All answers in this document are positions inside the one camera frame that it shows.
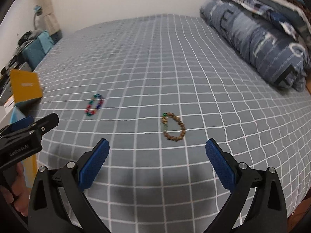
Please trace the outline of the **person's left hand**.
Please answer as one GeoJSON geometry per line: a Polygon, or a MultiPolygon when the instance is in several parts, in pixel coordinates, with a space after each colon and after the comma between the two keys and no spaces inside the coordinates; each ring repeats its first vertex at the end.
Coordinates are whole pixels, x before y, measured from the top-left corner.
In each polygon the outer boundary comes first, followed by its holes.
{"type": "Polygon", "coordinates": [[[16,164],[16,171],[17,176],[14,183],[12,184],[12,191],[9,191],[5,187],[1,186],[1,193],[3,194],[8,204],[13,203],[15,209],[24,217],[27,217],[30,203],[30,191],[26,186],[24,167],[21,162],[16,164]]]}

